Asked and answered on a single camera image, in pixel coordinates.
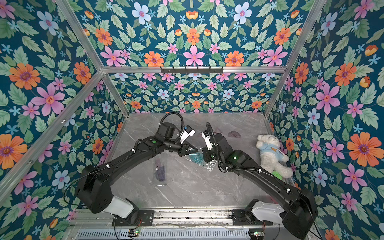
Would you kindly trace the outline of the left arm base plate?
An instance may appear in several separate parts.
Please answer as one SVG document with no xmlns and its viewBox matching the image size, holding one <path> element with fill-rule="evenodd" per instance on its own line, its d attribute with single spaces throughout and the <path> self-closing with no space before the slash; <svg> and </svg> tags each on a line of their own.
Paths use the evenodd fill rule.
<svg viewBox="0 0 384 240">
<path fill-rule="evenodd" d="M 114 216 L 113 227 L 148 227 L 154 220 L 154 210 L 134 210 L 127 218 Z"/>
</svg>

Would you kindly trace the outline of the teal ruler set pouch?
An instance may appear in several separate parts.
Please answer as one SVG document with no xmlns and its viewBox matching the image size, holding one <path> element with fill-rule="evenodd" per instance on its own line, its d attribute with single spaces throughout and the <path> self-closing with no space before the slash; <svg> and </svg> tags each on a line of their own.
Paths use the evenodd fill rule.
<svg viewBox="0 0 384 240">
<path fill-rule="evenodd" d="M 215 159 L 205 162 L 202 152 L 190 154 L 188 155 L 188 158 L 190 159 L 191 162 L 199 165 L 209 173 L 211 173 L 214 167 L 217 165 L 217 160 Z"/>
</svg>

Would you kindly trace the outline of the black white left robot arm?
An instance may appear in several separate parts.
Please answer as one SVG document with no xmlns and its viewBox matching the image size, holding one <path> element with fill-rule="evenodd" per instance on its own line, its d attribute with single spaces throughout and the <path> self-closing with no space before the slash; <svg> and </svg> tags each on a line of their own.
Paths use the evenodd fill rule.
<svg viewBox="0 0 384 240">
<path fill-rule="evenodd" d="M 115 219 L 135 223 L 139 208 L 122 195 L 132 188 L 125 177 L 133 176 L 132 170 L 139 170 L 139 165 L 163 152 L 184 157 L 198 151 L 187 141 L 196 133 L 192 127 L 187 126 L 177 137 L 175 130 L 174 124 L 161 123 L 154 135 L 137 140 L 133 148 L 121 156 L 99 166 L 85 167 L 77 183 L 76 197 L 93 214 L 108 213 Z"/>
</svg>

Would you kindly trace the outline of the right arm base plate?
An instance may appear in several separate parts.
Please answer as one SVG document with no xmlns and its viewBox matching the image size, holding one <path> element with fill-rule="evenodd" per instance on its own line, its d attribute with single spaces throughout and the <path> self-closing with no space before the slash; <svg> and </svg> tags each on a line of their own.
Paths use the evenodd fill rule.
<svg viewBox="0 0 384 240">
<path fill-rule="evenodd" d="M 234 226 L 272 226 L 273 222 L 260 221 L 254 217 L 250 212 L 245 210 L 233 209 L 227 216 L 228 219 L 232 220 Z"/>
</svg>

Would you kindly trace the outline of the purple protractor ruler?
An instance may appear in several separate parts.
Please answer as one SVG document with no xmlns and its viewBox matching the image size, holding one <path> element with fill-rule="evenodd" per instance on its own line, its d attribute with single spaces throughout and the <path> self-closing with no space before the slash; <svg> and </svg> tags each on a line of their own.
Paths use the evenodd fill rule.
<svg viewBox="0 0 384 240">
<path fill-rule="evenodd" d="M 236 138 L 236 139 L 241 139 L 242 138 L 241 134 L 239 132 L 237 132 L 237 131 L 230 131 L 228 133 L 228 137 Z"/>
</svg>

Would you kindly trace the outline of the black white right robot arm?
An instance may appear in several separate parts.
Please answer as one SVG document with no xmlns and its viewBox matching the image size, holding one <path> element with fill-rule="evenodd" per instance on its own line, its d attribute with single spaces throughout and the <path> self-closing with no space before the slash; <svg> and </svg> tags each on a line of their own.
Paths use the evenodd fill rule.
<svg viewBox="0 0 384 240">
<path fill-rule="evenodd" d="M 205 162 L 216 160 L 226 173 L 232 172 L 259 186 L 276 203 L 254 200 L 249 204 L 249 222 L 269 221 L 281 224 L 298 239 L 304 240 L 318 216 L 315 196 L 310 190 L 290 186 L 265 170 L 242 150 L 233 150 L 222 134 L 202 132 L 206 146 Z"/>
</svg>

